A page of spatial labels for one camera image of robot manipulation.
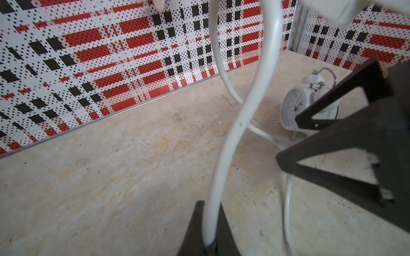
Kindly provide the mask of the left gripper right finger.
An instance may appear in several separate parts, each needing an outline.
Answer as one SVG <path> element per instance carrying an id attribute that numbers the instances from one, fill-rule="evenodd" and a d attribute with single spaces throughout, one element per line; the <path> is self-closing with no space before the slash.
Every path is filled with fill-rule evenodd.
<path id="1" fill-rule="evenodd" d="M 218 214 L 217 233 L 216 233 L 216 255 L 217 256 L 241 256 L 230 225 L 228 223 L 224 208 L 220 205 Z"/>

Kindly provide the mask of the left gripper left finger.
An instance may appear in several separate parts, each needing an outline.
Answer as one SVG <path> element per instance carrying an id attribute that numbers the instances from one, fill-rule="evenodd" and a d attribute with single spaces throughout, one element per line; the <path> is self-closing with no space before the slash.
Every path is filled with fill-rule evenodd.
<path id="1" fill-rule="evenodd" d="M 178 256 L 204 256 L 206 254 L 202 240 L 204 204 L 204 201 L 196 202 L 185 237 L 177 253 Z"/>

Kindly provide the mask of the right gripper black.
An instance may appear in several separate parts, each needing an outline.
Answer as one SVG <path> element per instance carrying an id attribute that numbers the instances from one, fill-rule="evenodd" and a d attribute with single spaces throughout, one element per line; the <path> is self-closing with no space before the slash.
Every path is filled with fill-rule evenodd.
<path id="1" fill-rule="evenodd" d="M 340 120 L 313 117 L 356 88 L 368 107 Z M 280 168 L 337 193 L 369 212 L 410 230 L 410 63 L 390 68 L 387 78 L 379 59 L 366 60 L 328 93 L 295 118 L 300 129 L 319 133 L 276 156 Z M 299 164 L 310 157 L 345 149 L 369 154 L 374 185 Z"/>

